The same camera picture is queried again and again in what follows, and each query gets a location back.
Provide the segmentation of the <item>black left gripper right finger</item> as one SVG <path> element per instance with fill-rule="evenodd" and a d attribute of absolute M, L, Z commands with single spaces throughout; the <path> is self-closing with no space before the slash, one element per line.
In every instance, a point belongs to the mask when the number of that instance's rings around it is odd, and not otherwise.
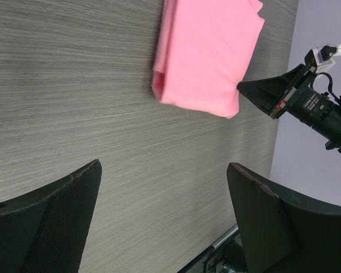
<path fill-rule="evenodd" d="M 341 206 L 239 163 L 227 181 L 249 272 L 341 272 Z"/>

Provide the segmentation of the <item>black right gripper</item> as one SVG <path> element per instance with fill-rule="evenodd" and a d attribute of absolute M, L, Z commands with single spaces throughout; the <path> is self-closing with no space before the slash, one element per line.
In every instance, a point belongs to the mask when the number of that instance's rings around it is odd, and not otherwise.
<path fill-rule="evenodd" d="M 332 91 L 332 77 L 324 74 L 328 78 L 327 91 L 318 93 L 313 83 L 321 74 L 308 71 L 307 66 L 299 64 L 280 76 L 240 82 L 237 89 L 272 119 L 288 112 L 325 137 L 327 150 L 341 151 L 341 99 Z"/>

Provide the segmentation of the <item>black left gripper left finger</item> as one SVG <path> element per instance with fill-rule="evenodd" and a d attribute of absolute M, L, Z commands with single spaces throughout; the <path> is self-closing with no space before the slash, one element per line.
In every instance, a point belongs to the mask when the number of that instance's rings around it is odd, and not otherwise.
<path fill-rule="evenodd" d="M 101 177 L 96 159 L 0 202 L 0 272 L 78 272 Z"/>

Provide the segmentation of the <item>pink t-shirt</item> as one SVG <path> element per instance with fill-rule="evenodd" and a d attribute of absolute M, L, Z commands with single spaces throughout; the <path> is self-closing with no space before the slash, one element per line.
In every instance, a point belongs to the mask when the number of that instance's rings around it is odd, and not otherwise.
<path fill-rule="evenodd" d="M 152 91 L 162 104 L 232 118 L 264 25 L 260 1 L 165 1 Z"/>

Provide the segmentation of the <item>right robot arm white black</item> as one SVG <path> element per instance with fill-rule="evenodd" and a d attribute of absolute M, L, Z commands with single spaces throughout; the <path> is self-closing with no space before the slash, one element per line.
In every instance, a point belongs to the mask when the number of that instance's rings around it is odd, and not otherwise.
<path fill-rule="evenodd" d="M 328 78 L 327 92 L 318 93 L 313 89 L 318 75 Z M 341 153 L 341 100 L 337 97 L 334 101 L 329 99 L 329 95 L 334 95 L 332 85 L 333 80 L 328 73 L 317 74 L 300 64 L 281 76 L 243 81 L 237 89 L 272 119 L 289 113 L 325 137 L 327 150 L 337 149 Z"/>

